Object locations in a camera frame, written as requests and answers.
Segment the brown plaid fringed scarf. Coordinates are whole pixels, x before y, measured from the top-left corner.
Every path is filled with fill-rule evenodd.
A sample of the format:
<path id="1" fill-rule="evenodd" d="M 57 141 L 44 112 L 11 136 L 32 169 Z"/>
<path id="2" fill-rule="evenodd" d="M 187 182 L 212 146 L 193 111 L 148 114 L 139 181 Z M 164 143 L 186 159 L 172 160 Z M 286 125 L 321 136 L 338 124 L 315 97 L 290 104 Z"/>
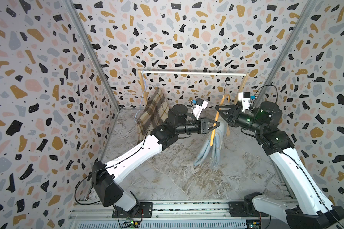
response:
<path id="1" fill-rule="evenodd" d="M 161 125 L 168 117 L 169 105 L 162 89 L 156 88 L 145 109 L 136 119 L 138 143 L 144 140 L 147 132 Z"/>

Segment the blue plaid scarf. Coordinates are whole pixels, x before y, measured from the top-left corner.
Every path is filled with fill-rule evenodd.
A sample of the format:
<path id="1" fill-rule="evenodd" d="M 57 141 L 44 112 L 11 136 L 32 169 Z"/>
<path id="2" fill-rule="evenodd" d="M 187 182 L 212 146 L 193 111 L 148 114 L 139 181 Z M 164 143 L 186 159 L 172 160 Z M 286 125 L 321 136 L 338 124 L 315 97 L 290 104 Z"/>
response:
<path id="1" fill-rule="evenodd" d="M 215 136 L 213 139 L 213 145 L 210 145 L 211 134 L 209 134 L 207 136 L 206 140 L 204 141 L 203 146 L 202 146 L 198 156 L 196 157 L 196 160 L 194 162 L 194 167 L 201 165 L 204 162 L 204 160 L 207 158 L 209 153 L 212 153 L 212 155 L 211 155 L 211 157 L 212 157 L 212 163 L 211 163 L 212 170 L 218 169 L 218 166 L 220 164 L 220 151 L 221 151 L 224 136 L 226 135 L 227 127 L 228 127 L 227 122 L 222 117 L 218 118 L 218 122 L 220 123 L 220 126 L 216 129 L 214 129 Z"/>

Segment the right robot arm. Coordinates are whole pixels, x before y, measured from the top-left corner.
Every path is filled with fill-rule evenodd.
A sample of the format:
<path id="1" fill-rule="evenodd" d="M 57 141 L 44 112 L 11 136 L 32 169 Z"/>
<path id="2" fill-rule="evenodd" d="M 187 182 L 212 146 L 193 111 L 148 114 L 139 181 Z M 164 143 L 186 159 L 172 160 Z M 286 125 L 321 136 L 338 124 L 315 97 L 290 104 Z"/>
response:
<path id="1" fill-rule="evenodd" d="M 300 160 L 289 136 L 278 129 L 282 111 L 277 104 L 264 101 L 251 113 L 243 112 L 237 105 L 216 106 L 216 111 L 229 126 L 253 132 L 297 200 L 297 204 L 288 204 L 256 192 L 249 197 L 255 211 L 273 216 L 292 229 L 327 229 L 344 219 L 344 208 L 333 205 L 323 194 Z"/>

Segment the light blue wire hanger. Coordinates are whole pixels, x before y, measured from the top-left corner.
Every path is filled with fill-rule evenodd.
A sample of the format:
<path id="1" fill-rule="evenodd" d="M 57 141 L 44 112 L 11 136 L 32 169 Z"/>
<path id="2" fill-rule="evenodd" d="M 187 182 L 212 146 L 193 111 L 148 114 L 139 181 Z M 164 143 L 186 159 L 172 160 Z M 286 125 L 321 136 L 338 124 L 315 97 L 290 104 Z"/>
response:
<path id="1" fill-rule="evenodd" d="M 140 99 L 140 104 L 139 104 L 139 109 L 135 114 L 134 117 L 134 122 L 137 123 L 137 117 L 139 112 L 141 111 L 141 106 L 142 104 L 147 105 L 148 103 L 148 99 L 147 99 L 147 95 L 146 95 L 146 91 L 149 88 L 149 86 L 153 87 L 153 88 L 158 88 L 157 86 L 153 85 L 153 84 L 148 84 L 146 83 L 146 77 L 144 77 L 144 75 L 148 75 L 148 74 L 152 74 L 153 71 L 149 71 L 149 70 L 139 70 L 138 74 L 139 74 L 139 83 L 141 85 L 141 89 L 142 89 L 142 95 L 141 95 L 141 99 Z"/>

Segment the orange plastic hanger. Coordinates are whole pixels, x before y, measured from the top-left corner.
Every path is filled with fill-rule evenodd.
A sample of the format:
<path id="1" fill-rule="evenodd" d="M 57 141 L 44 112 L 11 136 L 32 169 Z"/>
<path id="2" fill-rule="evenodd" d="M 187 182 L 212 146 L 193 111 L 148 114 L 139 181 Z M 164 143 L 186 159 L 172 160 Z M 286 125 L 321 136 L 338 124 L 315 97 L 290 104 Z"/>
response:
<path id="1" fill-rule="evenodd" d="M 226 94 L 226 86 L 227 86 L 227 83 L 225 84 L 224 89 L 223 89 L 223 97 L 219 103 L 220 106 L 224 103 L 224 101 L 227 97 L 228 97 L 228 100 L 230 100 L 230 96 Z M 218 118 L 219 118 L 219 112 L 216 113 L 215 121 L 218 121 Z M 216 130 L 214 129 L 211 133 L 211 139 L 210 139 L 210 146 L 211 147 L 213 146 L 215 135 L 216 135 Z"/>

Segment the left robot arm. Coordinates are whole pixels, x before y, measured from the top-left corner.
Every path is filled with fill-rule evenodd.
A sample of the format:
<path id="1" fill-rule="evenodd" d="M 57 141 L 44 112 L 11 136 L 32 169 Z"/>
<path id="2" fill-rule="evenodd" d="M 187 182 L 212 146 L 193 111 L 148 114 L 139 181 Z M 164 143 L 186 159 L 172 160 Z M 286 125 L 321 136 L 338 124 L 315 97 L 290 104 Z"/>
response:
<path id="1" fill-rule="evenodd" d="M 139 201 L 119 186 L 123 179 L 146 160 L 174 144 L 180 134 L 205 135 L 218 127 L 218 121 L 197 118 L 188 112 L 185 105 L 174 105 L 169 109 L 165 122 L 148 133 L 137 146 L 112 161 L 94 164 L 91 182 L 100 202 L 104 207 L 115 205 L 136 215 Z"/>

